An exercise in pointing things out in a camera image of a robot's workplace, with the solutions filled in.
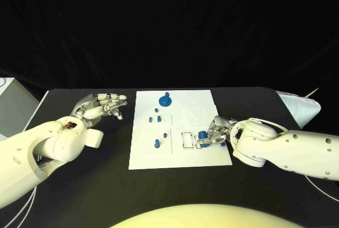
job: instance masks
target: blue knob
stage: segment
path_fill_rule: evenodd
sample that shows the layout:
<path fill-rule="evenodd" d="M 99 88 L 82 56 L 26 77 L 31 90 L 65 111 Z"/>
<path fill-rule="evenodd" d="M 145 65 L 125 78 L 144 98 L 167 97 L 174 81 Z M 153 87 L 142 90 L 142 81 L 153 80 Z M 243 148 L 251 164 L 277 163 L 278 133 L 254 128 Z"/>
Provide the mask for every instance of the blue knob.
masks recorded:
<path fill-rule="evenodd" d="M 199 139 L 206 138 L 206 131 L 199 131 L 197 136 L 199 136 Z M 200 144 L 200 147 L 206 148 L 209 147 L 209 144 Z"/>
<path fill-rule="evenodd" d="M 171 99 L 170 99 L 170 94 L 168 94 L 168 92 L 166 92 L 166 93 L 164 93 L 164 96 L 160 97 L 160 99 L 158 99 L 158 104 L 160 104 L 160 106 L 163 106 L 163 107 L 167 107 L 167 106 L 171 104 Z"/>
<path fill-rule="evenodd" d="M 160 147 L 160 142 L 158 142 L 158 139 L 155 139 L 155 144 L 154 144 L 154 147 L 158 148 Z"/>

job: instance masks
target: robotic hand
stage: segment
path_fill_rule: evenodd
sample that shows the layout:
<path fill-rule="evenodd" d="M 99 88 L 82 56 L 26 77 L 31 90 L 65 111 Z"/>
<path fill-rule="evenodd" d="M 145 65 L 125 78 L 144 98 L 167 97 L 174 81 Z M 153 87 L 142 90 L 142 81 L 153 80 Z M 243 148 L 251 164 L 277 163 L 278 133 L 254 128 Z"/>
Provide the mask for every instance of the robotic hand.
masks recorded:
<path fill-rule="evenodd" d="M 278 127 L 282 132 L 265 124 Z M 233 148 L 233 156 L 249 166 L 262 167 L 268 160 L 290 172 L 339 180 L 339 137 L 321 133 L 287 130 L 259 120 L 236 121 L 215 116 L 207 137 L 197 144 L 223 143 Z"/>
<path fill-rule="evenodd" d="M 102 116 L 122 119 L 118 107 L 127 97 L 88 95 L 75 105 L 70 116 L 36 126 L 0 141 L 0 208 L 16 201 L 53 171 L 72 161 L 83 146 L 99 147 L 102 132 L 91 128 Z M 33 154 L 42 160 L 36 163 Z"/>

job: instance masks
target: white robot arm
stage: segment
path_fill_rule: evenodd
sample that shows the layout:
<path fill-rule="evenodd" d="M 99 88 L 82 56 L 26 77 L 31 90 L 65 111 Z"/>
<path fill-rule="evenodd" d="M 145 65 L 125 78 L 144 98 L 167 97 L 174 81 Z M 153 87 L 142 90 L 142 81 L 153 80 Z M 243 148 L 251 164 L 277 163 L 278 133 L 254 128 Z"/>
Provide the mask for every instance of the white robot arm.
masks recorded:
<path fill-rule="evenodd" d="M 0 208 L 78 157 L 85 145 L 99 147 L 102 132 L 88 128 L 99 122 L 101 116 L 122 119 L 118 107 L 127 105 L 125 99 L 117 94 L 88 95 L 75 105 L 70 116 L 0 141 Z M 33 154 L 43 157 L 39 162 Z"/>
<path fill-rule="evenodd" d="M 278 127 L 282 132 L 262 124 Z M 207 137 L 197 144 L 230 142 L 233 156 L 249 166 L 262 167 L 268 160 L 293 173 L 339 180 L 339 137 L 321 133 L 287 130 L 277 124 L 248 119 L 236 121 L 215 116 Z"/>

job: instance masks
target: white device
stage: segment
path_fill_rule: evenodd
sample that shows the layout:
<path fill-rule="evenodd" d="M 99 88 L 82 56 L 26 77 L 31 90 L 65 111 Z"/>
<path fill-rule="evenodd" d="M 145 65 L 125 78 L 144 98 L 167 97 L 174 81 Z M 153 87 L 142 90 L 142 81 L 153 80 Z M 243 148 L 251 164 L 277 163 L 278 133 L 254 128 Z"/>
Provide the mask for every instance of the white device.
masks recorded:
<path fill-rule="evenodd" d="M 265 124 L 278 127 L 282 132 Z M 236 121 L 215 116 L 207 137 L 197 144 L 230 142 L 233 156 L 249 166 L 262 167 L 265 160 L 282 170 L 330 180 L 339 180 L 339 137 L 321 133 L 287 130 L 277 124 L 248 119 Z"/>
<path fill-rule="evenodd" d="M 46 122 L 0 141 L 0 208 L 16 201 L 72 161 L 83 146 L 99 147 L 102 132 L 92 127 L 101 116 L 122 119 L 118 107 L 127 97 L 117 94 L 88 95 L 70 116 Z M 33 154 L 42 158 L 36 162 Z"/>

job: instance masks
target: beige surface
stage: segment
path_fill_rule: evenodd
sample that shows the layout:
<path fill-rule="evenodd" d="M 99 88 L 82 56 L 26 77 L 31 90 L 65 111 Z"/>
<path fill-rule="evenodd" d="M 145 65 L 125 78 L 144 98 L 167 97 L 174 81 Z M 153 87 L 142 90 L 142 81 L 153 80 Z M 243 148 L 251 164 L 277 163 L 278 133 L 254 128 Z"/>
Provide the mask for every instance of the beige surface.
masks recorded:
<path fill-rule="evenodd" d="M 287 220 L 248 208 L 189 204 L 145 212 L 112 228 L 300 228 Z"/>

